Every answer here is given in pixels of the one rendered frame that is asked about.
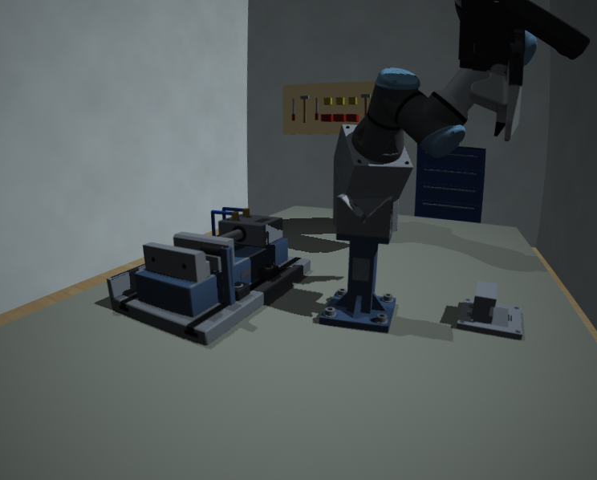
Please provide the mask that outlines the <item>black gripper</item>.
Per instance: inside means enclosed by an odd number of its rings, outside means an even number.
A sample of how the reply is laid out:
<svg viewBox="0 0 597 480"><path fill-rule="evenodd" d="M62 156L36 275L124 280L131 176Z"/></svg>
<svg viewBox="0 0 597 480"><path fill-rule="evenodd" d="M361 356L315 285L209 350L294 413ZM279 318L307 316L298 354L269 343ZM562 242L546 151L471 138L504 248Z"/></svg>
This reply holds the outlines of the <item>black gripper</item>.
<svg viewBox="0 0 597 480"><path fill-rule="evenodd" d="M504 1L461 0L458 59L461 68L489 70L469 97L497 113L494 136L505 127L509 141L519 124L526 25L505 12Z"/></svg>

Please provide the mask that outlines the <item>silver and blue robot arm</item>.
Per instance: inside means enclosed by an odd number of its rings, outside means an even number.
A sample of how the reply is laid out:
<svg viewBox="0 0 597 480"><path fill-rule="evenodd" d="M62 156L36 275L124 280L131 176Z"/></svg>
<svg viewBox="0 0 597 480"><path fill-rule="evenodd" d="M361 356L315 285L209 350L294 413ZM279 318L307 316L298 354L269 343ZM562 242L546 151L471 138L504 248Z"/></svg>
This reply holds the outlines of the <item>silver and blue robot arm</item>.
<svg viewBox="0 0 597 480"><path fill-rule="evenodd" d="M534 56L537 39L560 55L576 59L590 38L530 0L505 0L502 8L526 25L524 64ZM469 98L474 82L487 78L489 70L460 68L442 90L428 98L418 90L420 80L410 71L385 68L378 74L367 115L353 132L355 150L367 159L391 163L404 150L404 131L430 156L450 154L465 138Z"/></svg>

